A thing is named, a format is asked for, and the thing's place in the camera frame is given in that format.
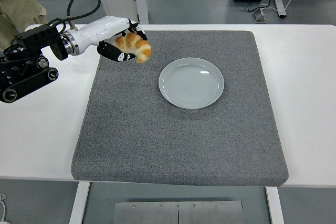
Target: white plate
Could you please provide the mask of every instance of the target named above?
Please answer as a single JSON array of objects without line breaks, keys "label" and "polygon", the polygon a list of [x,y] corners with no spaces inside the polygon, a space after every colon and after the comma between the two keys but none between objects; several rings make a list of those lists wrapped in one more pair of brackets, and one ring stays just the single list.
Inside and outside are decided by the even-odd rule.
[{"label": "white plate", "polygon": [[183,109],[200,109],[221,96],[224,79],[212,63],[198,58],[182,58],[162,70],[159,88],[173,105]]}]

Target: croissant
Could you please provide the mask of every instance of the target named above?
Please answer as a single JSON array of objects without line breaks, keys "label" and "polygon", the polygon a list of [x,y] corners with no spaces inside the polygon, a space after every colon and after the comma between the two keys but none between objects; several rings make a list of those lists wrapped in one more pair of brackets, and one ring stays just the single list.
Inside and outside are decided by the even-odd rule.
[{"label": "croissant", "polygon": [[143,63],[149,59],[152,53],[151,45],[135,33],[128,33],[125,37],[118,37],[113,45],[119,50],[136,56],[137,63]]}]

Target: gray floor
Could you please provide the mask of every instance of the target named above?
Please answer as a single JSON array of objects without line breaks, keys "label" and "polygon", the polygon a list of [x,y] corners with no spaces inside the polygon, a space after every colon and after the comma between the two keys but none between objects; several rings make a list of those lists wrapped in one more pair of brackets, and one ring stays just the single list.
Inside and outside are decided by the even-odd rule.
[{"label": "gray floor", "polygon": [[[39,0],[48,9],[47,19],[65,18],[69,0]],[[95,0],[75,1],[73,16],[93,9]],[[148,0],[150,24],[254,24],[246,3],[233,0]],[[268,24],[336,25],[336,0],[292,0],[287,17],[278,18],[265,10]],[[104,16],[103,8],[78,21],[86,24]],[[77,183],[0,180],[0,194],[6,194],[6,220],[19,223],[67,223]],[[336,189],[280,188],[286,224],[335,223]],[[265,193],[256,188],[176,187],[94,183],[88,198],[85,223],[111,223],[116,201],[184,199],[243,200],[247,223],[269,223]]]}]

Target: metal panel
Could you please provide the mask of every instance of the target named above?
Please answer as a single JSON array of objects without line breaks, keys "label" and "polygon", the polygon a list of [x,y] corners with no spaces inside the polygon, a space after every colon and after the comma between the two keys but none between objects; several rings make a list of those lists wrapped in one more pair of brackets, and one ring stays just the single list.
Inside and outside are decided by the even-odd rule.
[{"label": "metal panel", "polygon": [[179,224],[244,224],[241,201],[179,203]]},{"label": "metal panel", "polygon": [[114,224],[244,224],[241,201],[117,202]]},{"label": "metal panel", "polygon": [[177,224],[176,202],[117,202],[114,224]]}]

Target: person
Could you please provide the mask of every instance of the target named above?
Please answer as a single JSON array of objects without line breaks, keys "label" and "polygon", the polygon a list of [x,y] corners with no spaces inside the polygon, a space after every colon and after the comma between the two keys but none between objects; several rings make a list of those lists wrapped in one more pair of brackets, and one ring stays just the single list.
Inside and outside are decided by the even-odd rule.
[{"label": "person", "polygon": [[0,50],[9,47],[14,36],[28,26],[47,23],[46,14],[37,0],[0,0]]}]

